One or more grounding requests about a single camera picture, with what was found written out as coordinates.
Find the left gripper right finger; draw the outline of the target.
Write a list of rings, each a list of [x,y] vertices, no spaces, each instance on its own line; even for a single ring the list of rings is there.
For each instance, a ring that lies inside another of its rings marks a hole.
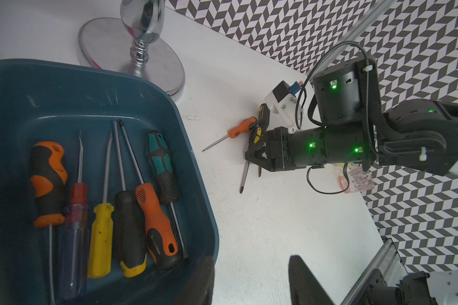
[[[299,255],[292,255],[290,257],[288,273],[292,304],[334,304]]]

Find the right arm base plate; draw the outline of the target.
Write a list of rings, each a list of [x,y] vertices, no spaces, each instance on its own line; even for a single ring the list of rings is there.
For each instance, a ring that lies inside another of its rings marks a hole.
[[[409,274],[395,286],[387,286],[379,269],[375,269],[352,304],[438,304],[427,284],[429,273]]]

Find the orange black short screwdriver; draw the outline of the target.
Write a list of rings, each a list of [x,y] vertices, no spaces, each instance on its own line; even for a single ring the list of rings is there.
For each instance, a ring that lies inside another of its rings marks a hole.
[[[65,221],[62,206],[66,196],[66,157],[64,148],[52,141],[36,143],[29,159],[29,179],[35,190],[38,217],[34,227],[48,230],[48,278],[50,303],[55,304],[53,277],[54,227]]]

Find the yellow handle screwdriver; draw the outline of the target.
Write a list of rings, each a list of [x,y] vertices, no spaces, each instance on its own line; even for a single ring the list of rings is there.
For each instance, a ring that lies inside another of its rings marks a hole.
[[[92,279],[104,277],[111,271],[113,244],[113,220],[111,215],[114,211],[114,206],[108,203],[108,184],[112,141],[113,136],[110,133],[104,166],[103,197],[101,203],[94,208],[95,220],[92,224],[90,240],[88,277]]]

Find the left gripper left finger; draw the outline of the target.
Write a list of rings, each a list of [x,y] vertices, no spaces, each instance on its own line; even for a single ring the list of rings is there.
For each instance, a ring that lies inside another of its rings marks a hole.
[[[205,257],[186,285],[175,297],[175,304],[211,305],[214,290],[214,258]]]

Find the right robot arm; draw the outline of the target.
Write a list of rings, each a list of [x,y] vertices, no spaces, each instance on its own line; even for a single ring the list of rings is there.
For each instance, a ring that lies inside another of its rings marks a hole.
[[[371,55],[326,68],[312,77],[321,125],[291,133],[266,132],[246,160],[270,172],[326,164],[398,165],[434,175],[458,175],[458,104],[428,99],[381,109],[377,62]]]

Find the black yellow phillips screwdriver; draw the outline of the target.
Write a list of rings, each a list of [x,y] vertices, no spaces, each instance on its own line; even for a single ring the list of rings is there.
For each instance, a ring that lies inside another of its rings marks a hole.
[[[256,127],[254,127],[252,129],[252,131],[250,131],[248,148],[251,148],[254,144],[256,144],[259,141],[261,135],[262,135],[262,129],[261,129],[261,127],[259,125],[257,125]],[[243,191],[244,191],[246,178],[248,176],[249,165],[250,165],[250,162],[246,161],[246,163],[244,165],[244,170],[243,170],[243,175],[242,175],[240,188],[239,188],[239,193],[240,194],[242,194]]]

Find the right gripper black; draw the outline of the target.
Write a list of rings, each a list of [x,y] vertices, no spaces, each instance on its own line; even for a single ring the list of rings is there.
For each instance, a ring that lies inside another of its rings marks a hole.
[[[361,123],[346,123],[301,130],[290,134],[275,128],[245,152],[245,159],[273,172],[322,168],[325,164],[372,165],[371,144]]]

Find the orange black large screwdriver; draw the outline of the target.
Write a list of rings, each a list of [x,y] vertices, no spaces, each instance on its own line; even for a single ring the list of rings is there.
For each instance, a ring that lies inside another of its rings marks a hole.
[[[183,254],[179,250],[173,231],[173,226],[168,216],[163,212],[154,187],[145,183],[139,168],[136,156],[129,141],[123,121],[118,120],[129,149],[131,159],[136,169],[140,185],[136,187],[136,199],[145,215],[145,236],[148,251],[158,269],[168,271],[181,262]]]

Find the blue transparent handle screwdriver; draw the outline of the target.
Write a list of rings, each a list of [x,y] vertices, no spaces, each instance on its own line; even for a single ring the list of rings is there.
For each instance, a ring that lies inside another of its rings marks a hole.
[[[58,293],[63,301],[84,295],[87,285],[89,258],[88,186],[83,182],[84,146],[81,139],[79,143],[77,179],[71,188],[71,200],[66,208],[65,231],[61,250]]]

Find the black orange-tipped screwdriver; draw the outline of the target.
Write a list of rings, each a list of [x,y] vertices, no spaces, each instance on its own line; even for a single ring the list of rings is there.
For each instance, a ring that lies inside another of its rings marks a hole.
[[[114,197],[117,207],[117,241],[120,266],[127,278],[136,277],[146,269],[146,247],[141,222],[137,214],[137,200],[133,191],[127,190],[123,171],[122,152],[117,122],[113,122],[114,141],[117,152],[120,184],[122,190]]]

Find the green black handle screwdriver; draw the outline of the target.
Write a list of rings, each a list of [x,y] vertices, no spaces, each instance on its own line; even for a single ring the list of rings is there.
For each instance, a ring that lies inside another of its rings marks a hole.
[[[184,246],[183,235],[179,227],[179,219],[174,204],[180,199],[178,183],[176,182],[175,172],[171,161],[171,152],[165,142],[164,136],[157,130],[148,132],[147,151],[148,160],[153,169],[156,182],[159,186],[159,201],[161,205],[169,206],[173,219],[174,229],[179,242],[179,250],[183,251],[183,259],[188,258],[186,247]]]

